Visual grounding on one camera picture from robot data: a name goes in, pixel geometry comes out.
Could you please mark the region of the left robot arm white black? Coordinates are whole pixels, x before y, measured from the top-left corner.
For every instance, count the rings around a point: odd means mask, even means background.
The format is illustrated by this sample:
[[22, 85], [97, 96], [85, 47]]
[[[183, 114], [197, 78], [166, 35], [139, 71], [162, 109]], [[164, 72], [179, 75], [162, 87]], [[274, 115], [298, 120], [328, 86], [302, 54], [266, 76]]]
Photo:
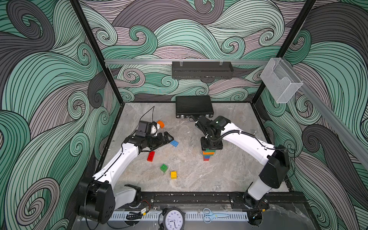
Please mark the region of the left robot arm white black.
[[118, 179], [143, 149], [149, 148], [150, 151], [154, 151], [173, 140], [174, 137], [168, 132], [144, 137], [130, 135], [125, 138], [118, 153], [106, 166], [92, 177], [85, 177], [79, 182], [77, 214], [105, 224], [116, 209], [136, 202], [140, 188], [127, 184], [117, 192], [114, 187]]

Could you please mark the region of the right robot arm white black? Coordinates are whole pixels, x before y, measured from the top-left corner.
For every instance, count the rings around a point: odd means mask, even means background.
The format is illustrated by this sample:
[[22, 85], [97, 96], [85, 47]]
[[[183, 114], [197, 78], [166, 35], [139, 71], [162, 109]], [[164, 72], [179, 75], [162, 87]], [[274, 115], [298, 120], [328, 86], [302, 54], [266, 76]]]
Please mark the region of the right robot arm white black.
[[243, 195], [248, 206], [256, 206], [272, 189], [280, 188], [290, 170], [290, 159], [286, 147], [278, 147], [257, 139], [243, 131], [229, 119], [218, 116], [210, 120], [205, 116], [191, 116], [195, 126], [202, 131], [203, 150], [220, 150], [222, 141], [228, 141], [253, 156], [262, 166], [258, 178], [253, 181]]

